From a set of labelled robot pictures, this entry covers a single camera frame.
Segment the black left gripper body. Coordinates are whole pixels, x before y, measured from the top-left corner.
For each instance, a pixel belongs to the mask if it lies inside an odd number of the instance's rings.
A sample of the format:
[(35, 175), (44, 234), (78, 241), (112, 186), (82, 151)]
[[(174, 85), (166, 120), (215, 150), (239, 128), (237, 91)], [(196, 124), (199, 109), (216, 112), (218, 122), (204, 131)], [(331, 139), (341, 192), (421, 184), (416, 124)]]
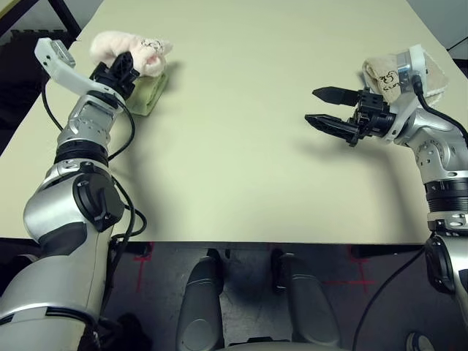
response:
[(112, 75), (110, 67), (107, 67), (103, 62), (100, 62), (91, 73), (90, 78), (93, 81), (113, 89), (124, 99), (128, 99), (135, 89), (135, 81), (139, 75), (139, 72), (134, 68), (131, 75), (126, 75), (126, 73), (124, 75)]

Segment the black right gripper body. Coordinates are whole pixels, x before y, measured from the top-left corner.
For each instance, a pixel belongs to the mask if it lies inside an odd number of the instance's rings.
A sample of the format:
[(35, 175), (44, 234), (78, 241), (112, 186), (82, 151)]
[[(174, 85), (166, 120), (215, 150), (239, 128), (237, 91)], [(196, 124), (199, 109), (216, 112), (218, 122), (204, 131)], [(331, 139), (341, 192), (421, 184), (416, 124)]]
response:
[(390, 105), (380, 94), (370, 90), (360, 90), (353, 115), (347, 120), (355, 131), (347, 143), (354, 147), (365, 137), (384, 137), (396, 119), (396, 114), (390, 111)]

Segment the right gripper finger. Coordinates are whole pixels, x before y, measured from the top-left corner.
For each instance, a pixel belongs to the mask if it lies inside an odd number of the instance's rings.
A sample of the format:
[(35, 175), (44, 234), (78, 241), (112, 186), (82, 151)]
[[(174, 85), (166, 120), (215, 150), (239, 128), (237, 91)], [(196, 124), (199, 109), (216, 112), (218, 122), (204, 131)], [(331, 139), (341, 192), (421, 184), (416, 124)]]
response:
[(357, 126), (355, 124), (326, 114), (307, 114), (305, 120), (312, 127), (325, 134), (341, 138), (349, 145), (357, 144)]
[(361, 97), (360, 91), (352, 91), (334, 86), (316, 88), (312, 94), (323, 102), (333, 105), (356, 106)]

